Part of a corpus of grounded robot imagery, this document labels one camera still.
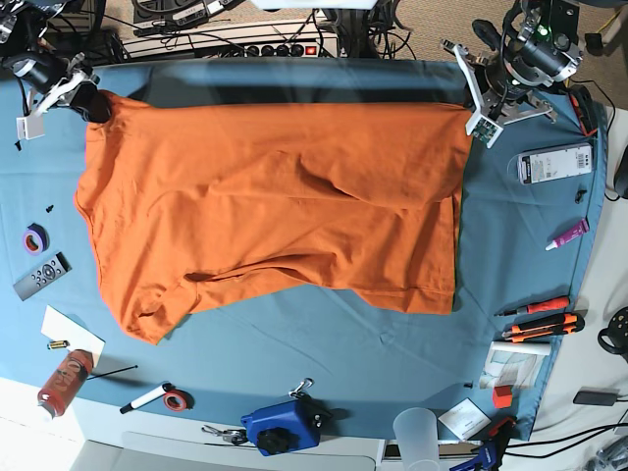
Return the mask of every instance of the glue tube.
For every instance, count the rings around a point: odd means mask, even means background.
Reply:
[[[588,231],[589,231],[589,223],[587,222],[587,219],[586,218],[581,219],[580,221],[578,221],[578,224],[576,224],[569,231],[562,233],[557,238],[552,240],[551,244],[546,247],[546,250],[559,248],[561,245],[564,245],[565,243],[570,242],[574,238],[583,236]]]

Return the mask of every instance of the white marker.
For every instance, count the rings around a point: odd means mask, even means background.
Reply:
[[[141,395],[140,397],[138,397],[136,400],[132,400],[131,402],[129,402],[127,405],[120,409],[120,413],[126,414],[127,412],[138,409],[142,405],[161,397],[173,388],[173,385],[170,383],[164,383],[163,385],[159,385],[154,390],[149,391],[145,395]]]

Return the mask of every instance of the blue fabric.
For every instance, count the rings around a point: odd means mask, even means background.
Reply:
[[[98,74],[102,88],[161,107],[460,102],[464,86],[454,65],[423,62],[192,61],[103,68]],[[450,316],[406,315],[370,307],[351,291],[300,287],[188,316],[152,346],[125,336],[98,293],[85,222],[73,204],[84,169],[85,124],[69,111],[53,110],[45,117],[46,135],[23,142],[18,152],[13,143],[20,94],[13,81],[1,82],[0,375],[43,385],[61,361],[65,352],[48,351],[40,333],[50,304],[107,342],[97,372],[139,365],[86,383],[79,392],[85,398],[122,406],[170,381],[194,396],[193,410],[173,413],[160,401],[144,410],[237,425],[240,416],[286,400],[289,389],[311,377],[316,382],[312,395],[341,419],[328,434],[392,438],[393,419],[405,408],[429,407],[439,415],[470,397],[490,418],[516,415],[517,434],[527,439],[559,340],[553,341],[536,386],[519,392],[510,409],[495,410],[491,391],[477,388],[491,341],[511,321],[494,314],[556,295],[575,300],[602,210],[605,176],[605,143],[593,139],[596,170],[591,174],[519,183],[513,160],[518,153],[586,140],[568,101],[549,99],[559,111],[557,124],[536,118],[507,127],[491,150],[473,144],[464,175]],[[575,204],[581,188],[588,192]],[[51,204],[53,210],[46,213]],[[554,236],[583,217],[589,219],[588,234],[545,252]],[[22,248],[22,233],[32,222],[50,235],[46,256],[61,250],[72,271],[21,302],[12,284],[45,259]],[[464,388],[469,382],[473,389]],[[454,438],[442,426],[439,434]]]

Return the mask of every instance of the blue device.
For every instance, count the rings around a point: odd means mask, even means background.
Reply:
[[[449,468],[449,471],[474,471],[475,469],[478,469],[477,465],[480,466],[480,469],[492,469],[496,464],[497,446],[494,442],[487,442],[486,444],[480,446],[478,455],[475,458]]]
[[[307,401],[291,400],[241,418],[246,437],[264,456],[312,448],[321,441],[320,412]]]

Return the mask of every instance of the clear cup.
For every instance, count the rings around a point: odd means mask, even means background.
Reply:
[[[439,438],[436,415],[414,407],[396,416],[392,423],[406,471],[439,471]]]

